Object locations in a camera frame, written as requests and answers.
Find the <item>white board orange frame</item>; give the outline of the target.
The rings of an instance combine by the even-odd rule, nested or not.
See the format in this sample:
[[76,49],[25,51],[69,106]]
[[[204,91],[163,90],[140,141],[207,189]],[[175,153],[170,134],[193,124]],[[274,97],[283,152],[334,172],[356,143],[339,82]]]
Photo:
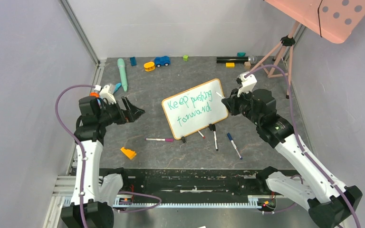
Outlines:
[[180,140],[228,117],[227,108],[216,92],[223,95],[217,78],[161,102],[174,139]]

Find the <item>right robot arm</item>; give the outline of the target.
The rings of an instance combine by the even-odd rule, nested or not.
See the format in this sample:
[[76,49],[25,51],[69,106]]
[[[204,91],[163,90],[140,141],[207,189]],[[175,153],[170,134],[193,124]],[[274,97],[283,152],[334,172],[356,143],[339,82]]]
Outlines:
[[257,134],[284,156],[306,184],[299,183],[269,166],[256,175],[258,192],[277,192],[305,209],[320,228],[335,228],[352,216],[356,226],[361,223],[356,209],[362,192],[357,186],[347,186],[331,173],[304,144],[294,122],[281,117],[276,99],[266,89],[240,93],[238,89],[222,103],[231,115],[243,115],[256,125]]

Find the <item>light blue toy pen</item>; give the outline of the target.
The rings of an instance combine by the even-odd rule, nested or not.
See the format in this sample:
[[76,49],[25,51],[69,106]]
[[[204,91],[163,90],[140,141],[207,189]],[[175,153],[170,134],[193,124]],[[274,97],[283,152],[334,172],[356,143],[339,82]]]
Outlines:
[[122,86],[122,83],[115,84],[115,89],[114,89],[113,93],[116,93],[121,86]]

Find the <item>blue capped marker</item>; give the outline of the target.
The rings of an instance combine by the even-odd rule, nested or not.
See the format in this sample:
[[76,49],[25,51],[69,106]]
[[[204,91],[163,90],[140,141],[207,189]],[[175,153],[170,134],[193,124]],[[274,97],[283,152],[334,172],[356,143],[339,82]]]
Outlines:
[[243,157],[242,157],[242,155],[240,154],[240,152],[239,152],[239,150],[238,150],[238,148],[237,148],[237,146],[236,146],[236,144],[235,144],[235,142],[234,142],[234,140],[233,140],[233,138],[232,138],[232,135],[231,135],[230,133],[227,133],[227,137],[228,137],[228,139],[230,140],[230,142],[231,142],[231,144],[232,144],[232,146],[233,146],[234,150],[235,150],[235,151],[236,151],[236,153],[238,154],[239,159],[240,159],[240,160],[242,160],[242,159],[243,159]]

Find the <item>yellow small brick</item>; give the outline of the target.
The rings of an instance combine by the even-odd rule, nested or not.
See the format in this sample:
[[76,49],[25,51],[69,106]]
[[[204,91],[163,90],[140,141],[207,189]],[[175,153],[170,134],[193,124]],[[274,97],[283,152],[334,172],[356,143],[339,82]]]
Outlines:
[[235,67],[235,63],[225,63],[225,67],[226,68],[234,68]]

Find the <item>clear small ball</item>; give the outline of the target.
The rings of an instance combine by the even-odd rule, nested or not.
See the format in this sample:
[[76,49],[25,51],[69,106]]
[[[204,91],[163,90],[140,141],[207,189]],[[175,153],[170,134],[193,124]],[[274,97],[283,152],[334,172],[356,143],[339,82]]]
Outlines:
[[256,64],[258,62],[258,57],[257,56],[249,56],[248,60],[251,64]]

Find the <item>black cylinder tube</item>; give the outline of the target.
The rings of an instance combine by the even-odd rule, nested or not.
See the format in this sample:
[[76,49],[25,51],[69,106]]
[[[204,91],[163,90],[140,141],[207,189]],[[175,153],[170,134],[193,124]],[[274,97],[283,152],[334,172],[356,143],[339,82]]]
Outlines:
[[217,64],[224,63],[235,63],[235,64],[244,64],[245,62],[249,62],[249,57],[216,57]]

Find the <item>yellow oval toy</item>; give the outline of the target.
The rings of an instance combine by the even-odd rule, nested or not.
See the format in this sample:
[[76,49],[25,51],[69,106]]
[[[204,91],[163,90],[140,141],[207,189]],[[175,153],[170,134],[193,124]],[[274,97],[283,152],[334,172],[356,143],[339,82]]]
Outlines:
[[153,70],[155,70],[155,68],[156,68],[156,65],[155,65],[155,63],[154,63],[153,61],[146,62],[146,63],[144,64],[144,70],[145,70],[146,72],[153,71]]

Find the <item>teal small block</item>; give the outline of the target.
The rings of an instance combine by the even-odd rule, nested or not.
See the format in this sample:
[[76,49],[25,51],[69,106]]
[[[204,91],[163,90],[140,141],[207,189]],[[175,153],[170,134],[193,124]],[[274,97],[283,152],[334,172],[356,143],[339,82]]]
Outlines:
[[246,53],[245,52],[238,52],[237,53],[237,56],[238,57],[245,57],[246,56]]

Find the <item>dark blue small brick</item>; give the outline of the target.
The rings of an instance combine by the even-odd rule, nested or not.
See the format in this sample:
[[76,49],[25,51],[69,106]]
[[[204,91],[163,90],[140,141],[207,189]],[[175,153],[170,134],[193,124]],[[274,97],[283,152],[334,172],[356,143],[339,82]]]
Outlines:
[[136,61],[136,58],[135,57],[130,57],[130,64],[131,66],[137,66],[137,61]]

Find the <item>mint green toy pen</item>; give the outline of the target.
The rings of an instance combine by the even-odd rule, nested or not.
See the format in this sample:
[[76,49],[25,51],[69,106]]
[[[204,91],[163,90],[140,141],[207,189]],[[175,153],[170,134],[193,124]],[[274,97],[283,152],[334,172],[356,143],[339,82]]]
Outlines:
[[117,60],[117,67],[119,69],[119,75],[121,79],[121,86],[125,92],[128,91],[128,82],[125,69],[125,61],[122,58]]

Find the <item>pink tripod stand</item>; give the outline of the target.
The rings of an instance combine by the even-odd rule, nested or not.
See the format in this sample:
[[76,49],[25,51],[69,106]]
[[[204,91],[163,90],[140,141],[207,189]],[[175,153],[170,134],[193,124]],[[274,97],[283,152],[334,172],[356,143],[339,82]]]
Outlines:
[[293,57],[293,52],[294,52],[294,45],[296,43],[295,39],[294,39],[294,35],[299,27],[300,23],[298,21],[295,21],[291,31],[289,32],[289,34],[287,36],[284,36],[281,38],[280,42],[268,53],[266,54],[266,56],[264,56],[251,70],[250,72],[252,72],[253,70],[264,66],[263,62],[270,57],[272,54],[274,54],[276,52],[276,50],[279,48],[279,50],[277,51],[277,54],[272,58],[273,64],[278,66],[279,62],[283,60],[283,56],[286,53],[286,51],[288,50],[288,72],[285,74],[273,74],[275,68],[272,68],[271,70],[267,70],[264,69],[264,71],[268,74],[267,77],[268,78],[272,78],[272,77],[280,77],[280,76],[287,76],[288,82],[289,82],[289,86],[291,88],[291,79],[292,79],[292,57]]

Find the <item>blue toy car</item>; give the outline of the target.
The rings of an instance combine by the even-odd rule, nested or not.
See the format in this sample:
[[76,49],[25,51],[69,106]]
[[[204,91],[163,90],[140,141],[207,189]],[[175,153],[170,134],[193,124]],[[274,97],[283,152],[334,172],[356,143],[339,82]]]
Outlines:
[[171,64],[171,61],[168,56],[156,57],[154,59],[154,64],[156,67],[169,66]]

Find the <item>pink perforated panel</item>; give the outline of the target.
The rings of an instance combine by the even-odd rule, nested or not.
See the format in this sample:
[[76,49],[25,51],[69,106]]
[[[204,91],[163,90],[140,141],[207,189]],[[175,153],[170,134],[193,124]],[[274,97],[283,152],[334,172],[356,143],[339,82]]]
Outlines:
[[268,0],[322,38],[342,44],[365,16],[365,0]]

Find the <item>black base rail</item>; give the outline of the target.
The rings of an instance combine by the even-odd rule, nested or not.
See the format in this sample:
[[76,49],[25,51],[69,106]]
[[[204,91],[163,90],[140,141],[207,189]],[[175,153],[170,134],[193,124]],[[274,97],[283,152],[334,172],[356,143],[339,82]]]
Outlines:
[[143,169],[100,168],[93,174],[102,184],[105,176],[121,174],[122,191],[136,193],[133,204],[245,203],[248,197],[271,199],[281,194],[267,189],[251,169]]

